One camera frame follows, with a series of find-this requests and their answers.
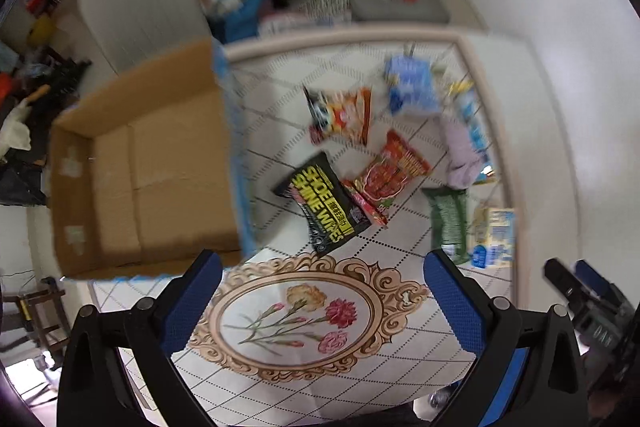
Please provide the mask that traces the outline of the yellow blue tissue pack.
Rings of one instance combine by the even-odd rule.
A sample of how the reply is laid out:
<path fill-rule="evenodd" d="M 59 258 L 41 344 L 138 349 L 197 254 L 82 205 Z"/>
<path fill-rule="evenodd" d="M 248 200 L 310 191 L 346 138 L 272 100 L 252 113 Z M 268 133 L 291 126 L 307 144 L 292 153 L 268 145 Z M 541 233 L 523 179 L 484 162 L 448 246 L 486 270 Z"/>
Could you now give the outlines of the yellow blue tissue pack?
<path fill-rule="evenodd" d="M 478 269 L 512 265 L 516 226 L 512 208 L 478 206 L 474 210 L 472 265 Z"/>

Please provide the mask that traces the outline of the light blue tube pack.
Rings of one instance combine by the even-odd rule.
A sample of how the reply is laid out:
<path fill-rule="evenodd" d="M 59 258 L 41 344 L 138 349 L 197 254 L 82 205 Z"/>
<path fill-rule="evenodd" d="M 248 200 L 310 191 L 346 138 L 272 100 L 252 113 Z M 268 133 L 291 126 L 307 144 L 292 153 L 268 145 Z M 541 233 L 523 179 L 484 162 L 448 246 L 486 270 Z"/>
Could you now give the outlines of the light blue tube pack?
<path fill-rule="evenodd" d="M 496 169 L 489 155 L 489 141 L 480 121 L 480 98 L 472 80 L 460 80 L 450 84 L 450 101 L 457 116 L 464 122 L 471 140 L 472 149 L 480 155 L 480 173 L 475 184 L 494 181 Z"/>

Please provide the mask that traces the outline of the green wipes pack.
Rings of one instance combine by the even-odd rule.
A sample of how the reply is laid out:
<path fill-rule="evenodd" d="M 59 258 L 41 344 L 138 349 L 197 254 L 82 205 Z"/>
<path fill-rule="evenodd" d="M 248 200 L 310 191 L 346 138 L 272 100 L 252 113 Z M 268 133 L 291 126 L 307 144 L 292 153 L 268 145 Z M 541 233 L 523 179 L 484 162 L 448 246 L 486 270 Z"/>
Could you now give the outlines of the green wipes pack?
<path fill-rule="evenodd" d="M 468 262 L 466 192 L 442 186 L 424 188 L 422 193 L 431 208 L 432 249 L 441 249 L 455 265 Z"/>

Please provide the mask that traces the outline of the lilac cloth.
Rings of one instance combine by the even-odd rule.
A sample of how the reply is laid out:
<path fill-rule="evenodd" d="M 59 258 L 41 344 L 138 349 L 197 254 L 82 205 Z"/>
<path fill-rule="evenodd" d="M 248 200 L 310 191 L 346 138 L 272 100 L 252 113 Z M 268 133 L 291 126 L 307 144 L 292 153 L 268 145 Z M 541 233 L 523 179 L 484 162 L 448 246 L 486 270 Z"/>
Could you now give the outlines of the lilac cloth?
<path fill-rule="evenodd" d="M 484 168 L 484 160 L 475 150 L 468 128 L 458 118 L 439 117 L 440 133 L 449 156 L 447 185 L 456 190 L 469 188 Z"/>

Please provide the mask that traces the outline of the red snack bag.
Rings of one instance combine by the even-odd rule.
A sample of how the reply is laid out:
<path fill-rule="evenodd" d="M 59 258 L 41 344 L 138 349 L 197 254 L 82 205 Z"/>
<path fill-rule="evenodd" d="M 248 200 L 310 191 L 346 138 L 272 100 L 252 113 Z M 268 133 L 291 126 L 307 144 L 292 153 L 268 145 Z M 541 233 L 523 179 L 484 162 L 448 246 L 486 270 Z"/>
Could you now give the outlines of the red snack bag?
<path fill-rule="evenodd" d="M 412 180 L 424 178 L 431 170 L 426 159 L 390 129 L 381 152 L 355 179 L 342 182 L 369 220 L 386 227 L 388 210 L 398 195 Z"/>

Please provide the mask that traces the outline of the black shoe shine wipes pack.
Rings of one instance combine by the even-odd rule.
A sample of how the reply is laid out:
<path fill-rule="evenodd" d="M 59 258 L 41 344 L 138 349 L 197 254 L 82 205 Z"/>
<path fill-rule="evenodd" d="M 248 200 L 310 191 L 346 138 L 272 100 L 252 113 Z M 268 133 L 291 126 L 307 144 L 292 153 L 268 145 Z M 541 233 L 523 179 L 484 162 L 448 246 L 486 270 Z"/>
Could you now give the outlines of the black shoe shine wipes pack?
<path fill-rule="evenodd" d="M 371 225 L 323 150 L 287 174 L 271 192 L 294 200 L 303 211 L 311 247 L 319 257 L 342 247 Z"/>

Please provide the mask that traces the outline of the blue white wipes bag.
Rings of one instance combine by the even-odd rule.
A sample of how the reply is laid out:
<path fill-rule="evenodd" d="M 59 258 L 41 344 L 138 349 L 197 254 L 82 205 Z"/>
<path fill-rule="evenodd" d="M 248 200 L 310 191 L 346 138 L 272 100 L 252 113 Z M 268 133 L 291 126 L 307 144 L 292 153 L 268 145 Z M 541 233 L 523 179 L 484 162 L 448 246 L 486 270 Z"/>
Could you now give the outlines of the blue white wipes bag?
<path fill-rule="evenodd" d="M 440 113 L 439 96 L 431 64 L 408 55 L 391 56 L 385 63 L 388 108 L 394 116 L 427 116 Z"/>

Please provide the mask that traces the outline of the orange cartoon snack bag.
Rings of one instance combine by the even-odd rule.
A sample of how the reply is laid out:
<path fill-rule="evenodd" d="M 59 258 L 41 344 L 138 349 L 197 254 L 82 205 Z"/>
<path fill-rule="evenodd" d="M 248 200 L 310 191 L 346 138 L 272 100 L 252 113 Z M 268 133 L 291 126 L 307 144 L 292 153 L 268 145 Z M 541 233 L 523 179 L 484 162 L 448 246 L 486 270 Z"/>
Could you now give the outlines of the orange cartoon snack bag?
<path fill-rule="evenodd" d="M 371 98 L 370 88 L 355 91 L 328 91 L 304 89 L 311 125 L 310 139 L 319 145 L 331 135 L 354 144 L 368 144 Z"/>

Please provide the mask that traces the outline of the wooden stool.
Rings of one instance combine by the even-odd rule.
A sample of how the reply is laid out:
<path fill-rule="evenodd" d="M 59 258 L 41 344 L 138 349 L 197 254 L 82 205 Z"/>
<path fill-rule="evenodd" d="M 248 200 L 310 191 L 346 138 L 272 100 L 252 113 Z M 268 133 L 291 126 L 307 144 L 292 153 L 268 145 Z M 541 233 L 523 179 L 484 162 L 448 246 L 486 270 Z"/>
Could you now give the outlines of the wooden stool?
<path fill-rule="evenodd" d="M 63 306 L 65 295 L 54 277 L 43 277 L 34 291 L 1 295 L 1 332 L 9 335 L 1 341 L 5 365 L 17 355 L 38 358 L 47 353 L 54 371 L 62 367 L 72 332 Z"/>

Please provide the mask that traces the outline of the cardboard box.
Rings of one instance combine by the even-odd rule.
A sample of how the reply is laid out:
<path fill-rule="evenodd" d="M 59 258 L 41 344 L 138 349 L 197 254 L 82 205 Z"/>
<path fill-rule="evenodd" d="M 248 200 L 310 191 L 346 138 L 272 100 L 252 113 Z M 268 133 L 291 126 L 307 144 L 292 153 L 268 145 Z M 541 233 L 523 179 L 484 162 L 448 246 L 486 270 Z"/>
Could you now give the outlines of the cardboard box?
<path fill-rule="evenodd" d="M 49 141 L 53 249 L 64 277 L 181 274 L 202 251 L 254 249 L 238 88 L 203 39 L 67 109 Z"/>

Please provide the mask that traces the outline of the white goose plush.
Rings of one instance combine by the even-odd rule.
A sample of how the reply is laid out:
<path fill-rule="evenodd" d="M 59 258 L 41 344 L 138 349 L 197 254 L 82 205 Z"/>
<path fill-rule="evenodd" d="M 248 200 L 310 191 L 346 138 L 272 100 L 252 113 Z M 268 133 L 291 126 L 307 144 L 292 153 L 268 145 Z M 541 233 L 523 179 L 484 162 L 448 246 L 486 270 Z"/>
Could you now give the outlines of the white goose plush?
<path fill-rule="evenodd" d="M 25 120 L 32 111 L 30 104 L 48 94 L 50 90 L 51 87 L 48 84 L 44 84 L 33 94 L 26 96 L 4 118 L 0 132 L 1 158 L 4 158 L 9 150 L 30 150 L 32 148 L 30 131 L 25 124 Z"/>

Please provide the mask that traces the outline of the black tripod pile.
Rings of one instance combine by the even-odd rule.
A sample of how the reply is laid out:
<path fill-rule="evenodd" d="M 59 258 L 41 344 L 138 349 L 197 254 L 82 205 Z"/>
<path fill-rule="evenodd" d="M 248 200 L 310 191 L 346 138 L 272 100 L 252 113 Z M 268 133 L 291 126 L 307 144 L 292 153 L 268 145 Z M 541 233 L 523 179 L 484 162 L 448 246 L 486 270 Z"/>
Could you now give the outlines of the black tripod pile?
<path fill-rule="evenodd" d="M 21 57 L 11 76 L 16 101 L 32 98 L 30 105 L 53 116 L 76 102 L 82 77 L 92 66 L 90 60 L 62 57 L 50 46 Z"/>

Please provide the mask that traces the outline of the red plastic bag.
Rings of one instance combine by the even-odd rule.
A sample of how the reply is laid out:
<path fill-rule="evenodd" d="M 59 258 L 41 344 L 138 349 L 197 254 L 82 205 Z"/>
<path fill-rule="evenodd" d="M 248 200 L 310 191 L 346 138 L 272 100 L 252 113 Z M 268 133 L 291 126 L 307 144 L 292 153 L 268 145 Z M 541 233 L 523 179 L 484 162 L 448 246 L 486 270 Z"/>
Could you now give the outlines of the red plastic bag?
<path fill-rule="evenodd" d="M 0 74 L 0 105 L 14 91 L 14 80 L 6 72 Z"/>

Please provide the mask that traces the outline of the yellow bin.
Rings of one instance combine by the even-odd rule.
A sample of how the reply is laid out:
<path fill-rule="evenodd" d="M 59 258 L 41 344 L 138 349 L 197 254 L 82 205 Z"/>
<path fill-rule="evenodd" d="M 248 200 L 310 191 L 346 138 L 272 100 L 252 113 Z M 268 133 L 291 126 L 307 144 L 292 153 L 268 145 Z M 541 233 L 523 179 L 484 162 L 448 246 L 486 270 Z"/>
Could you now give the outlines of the yellow bin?
<path fill-rule="evenodd" d="M 56 31 L 55 22 L 48 14 L 42 14 L 33 23 L 27 36 L 27 45 L 31 48 L 47 46 Z"/>

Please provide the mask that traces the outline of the pink floral bedding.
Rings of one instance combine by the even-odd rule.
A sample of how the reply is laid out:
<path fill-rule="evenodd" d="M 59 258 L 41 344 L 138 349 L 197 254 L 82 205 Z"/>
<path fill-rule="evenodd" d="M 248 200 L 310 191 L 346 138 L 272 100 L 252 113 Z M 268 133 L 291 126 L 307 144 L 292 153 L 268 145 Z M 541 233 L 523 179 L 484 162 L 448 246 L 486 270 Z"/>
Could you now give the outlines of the pink floral bedding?
<path fill-rule="evenodd" d="M 260 21 L 257 35 L 265 38 L 291 31 L 343 26 L 351 22 L 352 13 L 349 11 L 323 16 L 311 16 L 301 12 L 273 13 Z"/>

